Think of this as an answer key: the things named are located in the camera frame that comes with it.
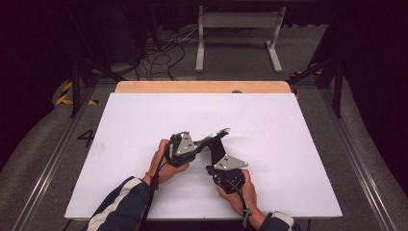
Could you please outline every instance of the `table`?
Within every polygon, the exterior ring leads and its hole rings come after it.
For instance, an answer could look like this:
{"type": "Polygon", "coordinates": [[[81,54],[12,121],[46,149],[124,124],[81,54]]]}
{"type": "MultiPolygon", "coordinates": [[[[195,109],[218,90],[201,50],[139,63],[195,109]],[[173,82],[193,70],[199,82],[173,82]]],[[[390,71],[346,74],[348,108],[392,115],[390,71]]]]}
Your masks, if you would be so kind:
{"type": "MultiPolygon", "coordinates": [[[[295,218],[342,216],[285,82],[158,81],[117,85],[65,217],[89,218],[125,178],[142,177],[161,138],[188,129],[198,141],[227,126],[232,130],[222,139],[224,147],[229,155],[249,163],[259,207],[265,213],[278,210],[295,218]],[[242,93],[227,93],[232,90],[242,93]]],[[[238,219],[217,195],[205,170],[209,163],[209,151],[203,150],[185,173],[163,184],[148,219],[238,219]]]]}

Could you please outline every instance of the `person's right hand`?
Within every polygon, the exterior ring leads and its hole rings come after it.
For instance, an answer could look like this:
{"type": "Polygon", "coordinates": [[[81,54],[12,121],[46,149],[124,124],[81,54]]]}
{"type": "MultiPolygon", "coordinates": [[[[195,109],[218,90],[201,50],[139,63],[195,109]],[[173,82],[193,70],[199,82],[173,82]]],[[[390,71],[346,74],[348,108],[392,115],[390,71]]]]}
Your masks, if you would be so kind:
{"type": "MultiPolygon", "coordinates": [[[[247,208],[251,211],[251,216],[248,218],[249,223],[252,225],[252,227],[258,230],[261,227],[262,222],[264,222],[266,216],[258,208],[255,186],[254,184],[252,184],[249,171],[243,169],[242,173],[245,177],[245,184],[243,184],[242,186],[242,196],[243,200],[245,200],[246,202],[247,208]]],[[[217,186],[217,191],[219,196],[221,196],[231,204],[231,207],[237,214],[243,216],[242,201],[240,199],[240,196],[236,192],[227,194],[220,186],[217,186]]]]}
{"type": "MultiPolygon", "coordinates": [[[[243,199],[245,200],[248,209],[255,210],[258,208],[255,186],[254,184],[252,184],[249,171],[243,169],[242,173],[243,176],[245,177],[245,184],[243,184],[242,186],[243,199]]],[[[242,201],[240,199],[240,196],[236,192],[227,194],[220,186],[217,186],[217,191],[219,196],[221,196],[223,199],[227,200],[231,204],[231,207],[237,214],[239,214],[240,216],[243,215],[242,201]]]]}

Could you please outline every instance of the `dark background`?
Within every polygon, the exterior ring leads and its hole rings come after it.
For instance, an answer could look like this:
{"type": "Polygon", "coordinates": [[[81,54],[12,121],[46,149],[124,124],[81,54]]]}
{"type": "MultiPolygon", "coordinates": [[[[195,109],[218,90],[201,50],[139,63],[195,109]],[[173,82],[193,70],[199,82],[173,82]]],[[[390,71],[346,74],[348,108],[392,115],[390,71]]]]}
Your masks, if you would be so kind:
{"type": "MultiPolygon", "coordinates": [[[[340,17],[343,27],[324,37],[314,62],[344,46],[349,49],[343,56],[344,76],[375,145],[408,194],[408,20],[398,4],[376,1],[346,9],[340,17]]],[[[327,24],[334,12],[331,7],[288,7],[284,24],[327,24]]],[[[198,17],[196,6],[80,5],[71,6],[70,13],[21,0],[0,3],[0,168],[53,110],[55,89],[70,77],[69,45],[107,68],[110,63],[136,63],[152,28],[151,15],[157,26],[173,31],[198,17]]]]}

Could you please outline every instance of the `floor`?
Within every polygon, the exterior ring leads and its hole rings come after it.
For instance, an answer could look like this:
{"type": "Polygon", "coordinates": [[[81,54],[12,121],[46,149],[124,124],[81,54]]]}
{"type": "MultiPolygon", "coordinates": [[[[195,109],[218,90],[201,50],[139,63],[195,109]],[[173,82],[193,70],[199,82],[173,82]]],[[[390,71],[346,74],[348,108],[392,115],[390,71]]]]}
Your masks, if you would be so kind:
{"type": "MultiPolygon", "coordinates": [[[[150,52],[153,64],[145,61],[124,77],[169,80],[168,67],[184,53],[183,59],[170,68],[178,80],[287,80],[294,71],[307,67],[324,30],[325,26],[283,28],[276,45],[283,67],[280,74],[273,71],[265,47],[268,31],[242,29],[206,32],[202,73],[194,71],[197,38],[192,36],[181,41],[185,42],[183,48],[150,52]]],[[[117,64],[113,70],[125,67],[117,64]]],[[[95,89],[82,89],[85,107],[76,117],[70,118],[72,106],[56,105],[27,134],[0,173],[0,231],[79,230],[84,225],[83,221],[66,220],[64,212],[89,151],[87,141],[78,138],[89,129],[97,130],[109,94],[115,90],[111,79],[98,79],[95,89]],[[98,100],[98,104],[88,104],[90,99],[98,100]]],[[[315,79],[311,76],[292,88],[299,92],[300,109],[344,216],[314,219],[311,230],[408,230],[408,199],[370,139],[347,82],[342,96],[343,117],[339,119],[330,106],[333,87],[318,90],[315,79]]],[[[56,89],[54,102],[64,86],[56,89]]],[[[307,220],[298,222],[306,230],[307,220]]],[[[241,223],[149,222],[146,229],[239,230],[241,223]]]]}

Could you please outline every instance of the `metal rail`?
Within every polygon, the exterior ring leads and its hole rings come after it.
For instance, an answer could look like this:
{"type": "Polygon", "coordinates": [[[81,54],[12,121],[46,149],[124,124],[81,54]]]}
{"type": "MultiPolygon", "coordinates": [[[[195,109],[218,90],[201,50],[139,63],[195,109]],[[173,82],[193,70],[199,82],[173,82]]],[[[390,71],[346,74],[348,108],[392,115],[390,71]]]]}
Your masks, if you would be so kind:
{"type": "Polygon", "coordinates": [[[350,161],[356,176],[360,182],[361,188],[363,189],[367,200],[370,203],[374,215],[378,220],[379,225],[382,230],[398,230],[394,222],[392,221],[387,209],[385,208],[382,196],[375,185],[374,180],[371,177],[370,171],[367,166],[364,164],[363,160],[360,158],[357,149],[354,146],[354,143],[351,140],[343,121],[340,118],[337,118],[336,113],[334,112],[332,105],[333,101],[330,97],[328,90],[319,90],[321,99],[323,100],[327,110],[330,112],[330,115],[336,124],[339,133],[342,136],[344,146],[347,149],[347,157],[350,161]]]}
{"type": "Polygon", "coordinates": [[[71,137],[72,131],[74,130],[76,124],[78,123],[87,102],[89,102],[90,97],[93,94],[94,89],[85,89],[84,94],[81,99],[82,107],[79,109],[78,114],[74,118],[70,118],[69,122],[66,124],[63,135],[61,136],[56,148],[54,149],[44,171],[42,172],[40,178],[38,179],[36,186],[34,187],[30,198],[27,200],[23,210],[20,213],[17,221],[14,224],[13,231],[23,231],[27,230],[30,222],[40,204],[45,192],[48,189],[51,180],[57,171],[61,159],[64,156],[64,151],[66,145],[71,137]]]}

